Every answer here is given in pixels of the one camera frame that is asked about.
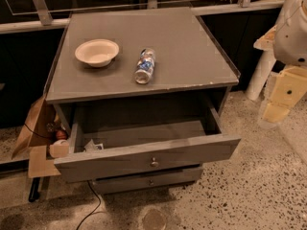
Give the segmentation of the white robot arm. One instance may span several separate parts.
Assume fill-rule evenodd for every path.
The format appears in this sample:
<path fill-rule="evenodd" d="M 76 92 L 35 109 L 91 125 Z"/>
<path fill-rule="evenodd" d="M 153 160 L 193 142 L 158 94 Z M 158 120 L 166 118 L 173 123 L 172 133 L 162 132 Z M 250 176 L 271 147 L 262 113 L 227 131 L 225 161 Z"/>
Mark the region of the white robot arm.
<path fill-rule="evenodd" d="M 254 43 L 256 49 L 271 51 L 285 64 L 269 80 L 261 119 L 282 122 L 307 92 L 307 0 L 285 0 L 276 24 Z"/>

